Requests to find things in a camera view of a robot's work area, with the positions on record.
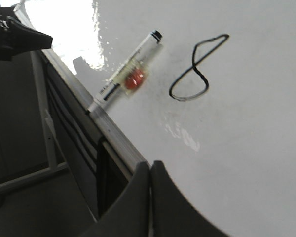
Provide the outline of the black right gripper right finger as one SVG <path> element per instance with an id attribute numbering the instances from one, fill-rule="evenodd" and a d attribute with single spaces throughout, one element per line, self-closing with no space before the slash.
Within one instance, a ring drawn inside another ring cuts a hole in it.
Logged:
<path id="1" fill-rule="evenodd" d="M 182 195 L 162 161 L 151 170 L 153 231 L 156 237 L 226 237 Z"/>

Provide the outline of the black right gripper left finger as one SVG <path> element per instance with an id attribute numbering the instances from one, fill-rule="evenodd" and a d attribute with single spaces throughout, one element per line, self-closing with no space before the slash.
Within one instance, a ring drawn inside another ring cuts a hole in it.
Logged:
<path id="1" fill-rule="evenodd" d="M 147 237 L 150 205 L 150 174 L 146 162 L 137 164 L 124 191 L 101 219 L 82 237 Z"/>

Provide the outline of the black gripper of other arm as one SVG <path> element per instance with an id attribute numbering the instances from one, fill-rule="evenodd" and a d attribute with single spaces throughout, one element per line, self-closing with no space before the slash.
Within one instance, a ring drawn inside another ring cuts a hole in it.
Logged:
<path id="1" fill-rule="evenodd" d="M 53 38 L 22 24 L 14 14 L 14 7 L 0 7 L 0 60 L 28 51 L 50 49 Z"/>

